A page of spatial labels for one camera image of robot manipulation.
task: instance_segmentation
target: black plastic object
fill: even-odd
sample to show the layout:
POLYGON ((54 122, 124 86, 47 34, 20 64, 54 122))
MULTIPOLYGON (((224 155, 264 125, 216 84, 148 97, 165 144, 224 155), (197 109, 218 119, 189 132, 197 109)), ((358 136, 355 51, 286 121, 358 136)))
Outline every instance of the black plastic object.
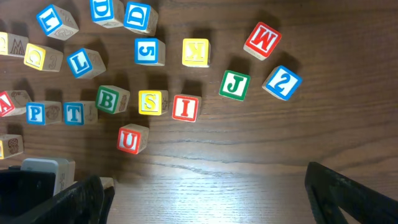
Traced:
POLYGON ((317 162, 310 162, 305 189, 318 224, 347 224, 339 207, 360 223, 398 223, 398 202, 317 162))

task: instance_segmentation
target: yellow block face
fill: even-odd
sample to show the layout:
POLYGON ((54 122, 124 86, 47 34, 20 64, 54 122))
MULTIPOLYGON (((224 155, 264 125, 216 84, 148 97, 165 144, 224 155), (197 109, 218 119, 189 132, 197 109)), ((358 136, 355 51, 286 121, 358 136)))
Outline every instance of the yellow block face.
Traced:
POLYGON ((182 43, 182 64, 190 67, 207 67, 209 40, 184 39, 182 43))
POLYGON ((144 115, 162 114, 162 92, 141 90, 138 93, 138 112, 144 115))
POLYGON ((24 64, 38 69, 43 70, 45 50, 34 44, 27 44, 24 64))

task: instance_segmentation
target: dark wood tabletop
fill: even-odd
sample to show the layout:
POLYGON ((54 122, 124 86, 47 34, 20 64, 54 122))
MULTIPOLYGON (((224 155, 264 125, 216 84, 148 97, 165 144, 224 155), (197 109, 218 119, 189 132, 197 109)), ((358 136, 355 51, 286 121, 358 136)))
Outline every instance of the dark wood tabletop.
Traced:
POLYGON ((40 72, 21 58, 0 56, 0 89, 27 90, 34 101, 95 100, 100 85, 131 91, 124 113, 99 112, 84 127, 27 125, 25 116, 0 119, 0 132, 21 134, 27 157, 76 161, 76 179, 114 177, 108 223, 315 223, 304 177, 317 161, 398 199, 398 1, 385 0, 146 0, 159 13, 156 37, 166 44, 164 67, 134 63, 134 39, 123 27, 91 21, 89 1, 0 1, 0 31, 64 53, 60 72, 40 72), (35 17, 48 4, 70 11, 80 31, 46 37, 35 17), (243 44, 265 22, 282 40, 265 61, 243 44), (184 38, 207 38, 210 68, 182 65, 184 38), (107 71, 73 77, 65 57, 98 51, 107 71), (261 84, 278 65, 303 78, 289 101, 261 84), (243 102, 218 94, 225 70, 248 74, 243 102), (139 90, 202 96, 196 123, 140 115, 139 90), (116 149, 129 123, 150 128, 138 155, 116 149))

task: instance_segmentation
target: wooden block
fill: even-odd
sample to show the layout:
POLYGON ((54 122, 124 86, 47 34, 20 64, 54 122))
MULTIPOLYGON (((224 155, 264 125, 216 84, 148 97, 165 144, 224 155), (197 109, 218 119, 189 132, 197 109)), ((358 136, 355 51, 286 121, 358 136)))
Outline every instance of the wooden block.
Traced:
POLYGON ((150 5, 128 2, 124 26, 137 34, 154 36, 158 18, 158 13, 150 5))
POLYGON ((188 67, 210 67, 210 49, 208 39, 184 39, 182 64, 188 67))
POLYGON ((95 106, 104 112, 116 114, 127 110, 130 92, 117 86, 102 85, 98 88, 95 106))
POLYGON ((147 147, 149 128, 128 124, 119 130, 118 149, 131 154, 138 154, 147 147))
POLYGON ((5 134, 0 136, 0 159, 7 159, 24 152, 22 136, 5 134))
POLYGON ((27 44, 24 64, 40 71, 59 72, 63 53, 35 44, 27 44))
POLYGON ((278 99, 289 100, 302 81, 294 72, 284 66, 278 66, 262 84, 262 88, 278 99))
POLYGON ((119 0, 90 0, 91 19, 105 28, 122 27, 124 5, 119 0))
POLYGON ((70 12, 52 4, 38 13, 36 19, 47 37, 67 40, 79 31, 70 12))
POLYGON ((67 62, 75 78, 92 79, 106 71, 100 53, 90 49, 80 49, 67 57, 67 62))
POLYGON ((282 34, 259 22, 244 43, 243 49, 259 60, 265 60, 282 38, 282 34))
POLYGON ((26 104, 31 101, 25 90, 2 91, 0 93, 0 117, 24 114, 26 104))
POLYGON ((85 125, 98 122, 95 101, 75 101, 63 104, 63 118, 66 125, 85 125))
POLYGON ((31 102, 26 104, 28 124, 46 125, 62 121, 62 105, 56 101, 31 102))
POLYGON ((141 90, 138 92, 138 112, 145 115, 162 115, 169 110, 167 90, 141 90))
POLYGON ((139 65, 164 66, 166 45, 156 38, 136 38, 134 60, 139 65))
POLYGON ((225 71, 220 87, 220 95, 243 101, 248 92, 250 76, 234 71, 225 71))
POLYGON ((27 37, 0 32, 0 55, 25 57, 27 37))
POLYGON ((195 122, 200 113, 201 97, 191 95, 175 95, 173 104, 173 119, 195 122))

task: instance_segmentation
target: wooden table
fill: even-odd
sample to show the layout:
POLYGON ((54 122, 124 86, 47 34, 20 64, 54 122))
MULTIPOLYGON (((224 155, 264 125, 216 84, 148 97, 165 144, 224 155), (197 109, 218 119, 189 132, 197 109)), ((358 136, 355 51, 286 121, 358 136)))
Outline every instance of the wooden table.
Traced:
POLYGON ((134 64, 134 39, 119 27, 91 21, 89 1, 0 1, 0 30, 29 36, 65 56, 97 50, 106 73, 93 80, 61 72, 39 72, 22 59, 0 57, 0 89, 27 90, 35 101, 95 100, 100 85, 131 91, 129 109, 100 113, 99 123, 75 127, 27 125, 25 116, 0 119, 2 133, 22 134, 27 157, 76 160, 76 177, 114 177, 108 223, 315 223, 304 189, 309 161, 317 161, 398 199, 398 2, 146 0, 159 12, 156 37, 166 43, 164 67, 134 64), (53 3, 72 13, 80 31, 67 41, 47 38, 35 15, 53 3), (260 61, 243 50, 257 22, 283 38, 260 61), (210 68, 181 63, 182 40, 208 38, 210 68), (285 65, 303 78, 289 101, 261 88, 271 70, 285 65), (251 76, 244 102, 218 95, 225 70, 251 76), (139 90, 201 95, 194 124, 169 112, 137 112, 139 90), (139 155, 116 149, 118 129, 150 127, 148 148, 139 155))

